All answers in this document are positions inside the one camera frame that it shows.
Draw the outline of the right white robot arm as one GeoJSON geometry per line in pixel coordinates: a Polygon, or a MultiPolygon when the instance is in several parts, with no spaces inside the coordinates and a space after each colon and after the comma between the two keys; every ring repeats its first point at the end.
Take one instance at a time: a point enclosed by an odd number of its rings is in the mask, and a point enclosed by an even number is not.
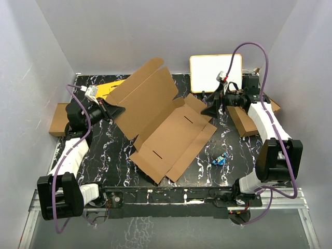
{"type": "Polygon", "coordinates": [[[219,85],[210,95],[212,105],[201,111],[202,115],[217,118],[219,108],[240,107],[254,122],[262,140],[262,148],[255,160],[253,171],[239,178],[231,191],[216,194],[223,201],[230,201],[238,206],[253,200],[260,190],[275,190],[273,184],[284,181],[294,182],[299,171],[303,144],[292,139],[281,127],[275,117],[270,99],[262,92],[258,84],[238,87],[231,91],[232,82],[220,72],[216,78],[219,85]]]}

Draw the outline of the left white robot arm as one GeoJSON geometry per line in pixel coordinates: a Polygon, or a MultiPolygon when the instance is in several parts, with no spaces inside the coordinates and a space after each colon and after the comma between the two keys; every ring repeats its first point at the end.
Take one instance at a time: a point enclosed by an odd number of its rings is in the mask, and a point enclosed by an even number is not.
{"type": "Polygon", "coordinates": [[[125,110],[124,107],[108,104],[103,98],[88,105],[76,101],[67,104],[64,150],[51,172],[37,181],[44,220],[77,217],[90,202],[96,207],[106,203],[107,194],[100,190],[100,184],[79,185],[76,177],[92,143],[92,126],[101,120],[115,120],[125,110]]]}

